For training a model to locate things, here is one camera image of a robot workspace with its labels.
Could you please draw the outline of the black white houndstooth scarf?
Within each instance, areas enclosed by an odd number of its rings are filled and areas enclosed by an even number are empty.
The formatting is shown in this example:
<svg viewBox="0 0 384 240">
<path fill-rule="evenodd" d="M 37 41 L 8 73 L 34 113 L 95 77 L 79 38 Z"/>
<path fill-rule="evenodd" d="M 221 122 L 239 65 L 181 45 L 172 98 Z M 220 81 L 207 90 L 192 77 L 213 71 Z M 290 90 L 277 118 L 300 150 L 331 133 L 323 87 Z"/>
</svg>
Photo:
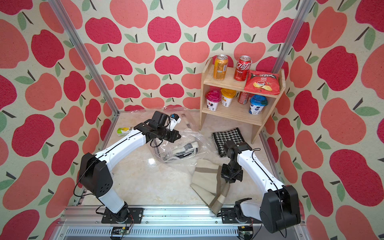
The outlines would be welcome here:
<svg viewBox="0 0 384 240">
<path fill-rule="evenodd" d="M 227 141 L 233 141 L 235 144 L 243 143 L 245 141 L 239 128 L 224 132 L 214 132 L 212 133 L 212 137 L 221 158 L 226 156 L 224 144 Z"/>
</svg>

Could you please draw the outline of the clear plastic vacuum bag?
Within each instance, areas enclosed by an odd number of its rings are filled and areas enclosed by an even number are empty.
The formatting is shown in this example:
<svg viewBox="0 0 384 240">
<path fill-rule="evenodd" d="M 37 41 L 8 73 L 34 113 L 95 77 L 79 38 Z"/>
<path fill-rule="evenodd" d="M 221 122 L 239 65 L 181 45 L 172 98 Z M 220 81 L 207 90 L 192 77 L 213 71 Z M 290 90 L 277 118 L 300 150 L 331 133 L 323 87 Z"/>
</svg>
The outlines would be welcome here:
<svg viewBox="0 0 384 240">
<path fill-rule="evenodd" d="M 212 138 L 204 136 L 199 131 L 199 126 L 196 119 L 198 114 L 197 112 L 189 111 L 184 107 L 162 108 L 158 111 L 169 116 L 171 114 L 179 115 L 182 120 L 179 124 L 176 125 L 175 130 L 179 131 L 181 138 L 174 143 L 159 139 L 149 141 L 147 144 L 147 149 L 152 153 L 155 160 L 165 164 L 187 165 L 192 164 L 194 160 L 200 158 L 212 160 L 218 155 L 217 147 L 214 144 Z M 164 160 L 165 155 L 168 154 L 177 145 L 193 141 L 197 141 L 199 144 L 199 151 L 194 157 L 169 162 Z"/>
</svg>

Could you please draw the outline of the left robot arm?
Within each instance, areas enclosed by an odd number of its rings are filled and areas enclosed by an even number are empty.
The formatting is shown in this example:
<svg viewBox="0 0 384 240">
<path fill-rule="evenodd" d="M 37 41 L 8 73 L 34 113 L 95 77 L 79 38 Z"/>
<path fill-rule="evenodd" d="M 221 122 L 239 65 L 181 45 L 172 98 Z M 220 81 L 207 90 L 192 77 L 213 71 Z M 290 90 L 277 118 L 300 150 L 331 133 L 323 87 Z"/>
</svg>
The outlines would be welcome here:
<svg viewBox="0 0 384 240">
<path fill-rule="evenodd" d="M 128 204 L 113 189 L 113 168 L 130 153 L 148 142 L 159 139 L 174 143 L 181 138 L 175 126 L 181 122 L 177 114 L 156 111 L 151 119 L 133 127 L 128 135 L 110 147 L 82 157 L 78 182 L 105 207 L 104 219 L 110 223 L 125 223 L 132 219 Z"/>
</svg>

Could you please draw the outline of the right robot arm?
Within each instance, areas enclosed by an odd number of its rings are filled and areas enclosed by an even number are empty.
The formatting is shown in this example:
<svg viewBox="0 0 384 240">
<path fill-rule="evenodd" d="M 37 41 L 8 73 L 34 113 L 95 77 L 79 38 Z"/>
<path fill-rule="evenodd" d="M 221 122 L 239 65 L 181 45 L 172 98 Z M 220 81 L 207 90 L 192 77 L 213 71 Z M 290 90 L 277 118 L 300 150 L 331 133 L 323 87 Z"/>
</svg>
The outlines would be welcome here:
<svg viewBox="0 0 384 240">
<path fill-rule="evenodd" d="M 238 222 L 258 220 L 270 233 L 281 232 L 301 223 L 297 190 L 273 176 L 256 157 L 256 150 L 247 143 L 236 144 L 234 141 L 227 141 L 224 150 L 230 159 L 221 171 L 226 183 L 241 182 L 243 171 L 246 171 L 263 194 L 261 204 L 252 202 L 251 198 L 236 201 L 234 212 Z"/>
</svg>

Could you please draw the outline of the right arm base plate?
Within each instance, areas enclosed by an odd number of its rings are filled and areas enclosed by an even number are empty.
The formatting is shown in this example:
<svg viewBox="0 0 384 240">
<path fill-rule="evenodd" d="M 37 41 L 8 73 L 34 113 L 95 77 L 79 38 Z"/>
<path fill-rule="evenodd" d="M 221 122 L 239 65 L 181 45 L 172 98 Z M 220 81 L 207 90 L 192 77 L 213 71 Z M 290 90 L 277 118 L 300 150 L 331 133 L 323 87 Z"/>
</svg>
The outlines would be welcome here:
<svg viewBox="0 0 384 240">
<path fill-rule="evenodd" d="M 223 207 L 216 215 L 216 217 L 221 218 L 223 224 L 261 224 L 259 220 L 251 219 L 250 217 L 241 217 L 237 214 L 234 207 Z"/>
</svg>

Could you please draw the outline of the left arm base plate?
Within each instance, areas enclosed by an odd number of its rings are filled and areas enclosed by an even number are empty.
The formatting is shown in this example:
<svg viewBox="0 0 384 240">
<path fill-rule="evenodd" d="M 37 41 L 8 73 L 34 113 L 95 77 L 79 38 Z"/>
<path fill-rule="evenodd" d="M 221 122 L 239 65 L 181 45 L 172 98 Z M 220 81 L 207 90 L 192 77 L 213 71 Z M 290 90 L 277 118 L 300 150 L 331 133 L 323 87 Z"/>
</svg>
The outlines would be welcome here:
<svg viewBox="0 0 384 240">
<path fill-rule="evenodd" d="M 109 209 L 105 209 L 101 220 L 102 224 L 140 224 L 143 218 L 143 208 L 122 208 L 114 214 Z"/>
</svg>

